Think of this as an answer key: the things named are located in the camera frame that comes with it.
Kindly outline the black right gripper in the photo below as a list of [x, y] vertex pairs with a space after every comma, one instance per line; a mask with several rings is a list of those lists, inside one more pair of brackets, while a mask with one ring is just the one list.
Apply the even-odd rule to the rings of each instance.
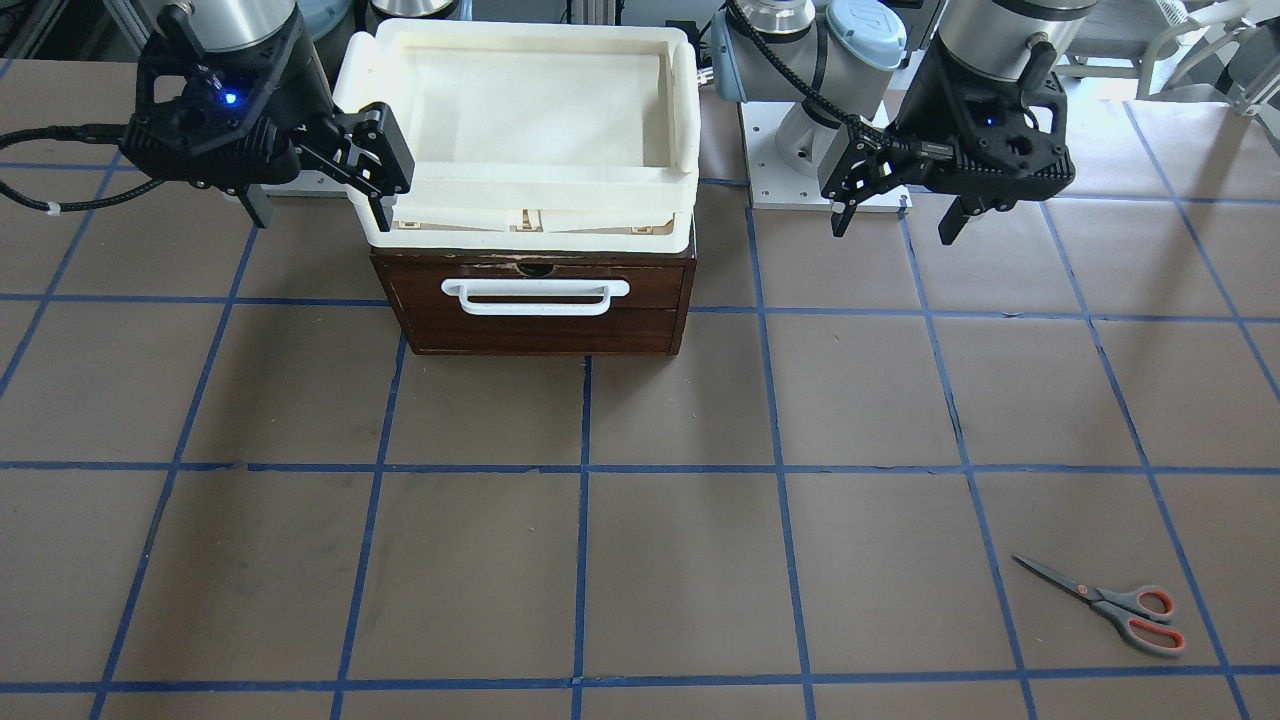
[[156, 181], [232, 190], [270, 227], [261, 184], [319, 170], [366, 197], [380, 232], [411, 191], [413, 155], [392, 108], [338, 113], [298, 10], [156, 10], [122, 154]]

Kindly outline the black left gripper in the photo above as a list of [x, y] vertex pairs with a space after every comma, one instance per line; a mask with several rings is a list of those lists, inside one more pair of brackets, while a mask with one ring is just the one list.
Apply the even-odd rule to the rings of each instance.
[[943, 246], [986, 213], [986, 200], [1053, 197], [1076, 178], [1066, 143], [1068, 99], [1051, 72], [1047, 38], [1032, 35], [1018, 49], [1030, 67], [1012, 79], [991, 79], [964, 65], [934, 37], [888, 132], [909, 143], [952, 149], [951, 159], [893, 151], [893, 142], [864, 120], [844, 124], [819, 160], [819, 191], [832, 204], [829, 227], [845, 236], [861, 202], [901, 184], [957, 195], [938, 223]]

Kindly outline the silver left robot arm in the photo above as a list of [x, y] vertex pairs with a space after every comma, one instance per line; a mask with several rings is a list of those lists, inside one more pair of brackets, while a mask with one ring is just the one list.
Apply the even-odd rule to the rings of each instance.
[[731, 102], [787, 102], [776, 147], [831, 204], [845, 234], [858, 206], [905, 184], [952, 197], [940, 241], [987, 211], [1044, 201], [1076, 177], [1068, 97], [1053, 73], [1092, 1], [948, 1], [897, 115], [872, 118], [908, 55], [881, 1], [727, 1], [710, 22], [716, 87]]

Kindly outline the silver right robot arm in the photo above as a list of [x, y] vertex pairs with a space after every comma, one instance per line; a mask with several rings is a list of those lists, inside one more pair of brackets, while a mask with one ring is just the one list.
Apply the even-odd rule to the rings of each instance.
[[140, 55], [122, 154], [150, 178], [212, 186], [268, 225], [265, 187], [320, 170], [369, 201], [381, 232], [415, 163], [393, 110], [334, 102], [293, 1], [172, 1]]

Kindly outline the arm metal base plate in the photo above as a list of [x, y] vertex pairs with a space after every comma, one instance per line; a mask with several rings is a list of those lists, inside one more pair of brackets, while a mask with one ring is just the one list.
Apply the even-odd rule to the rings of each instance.
[[829, 211], [817, 170], [836, 128], [815, 120], [800, 102], [744, 102], [740, 119], [753, 206]]

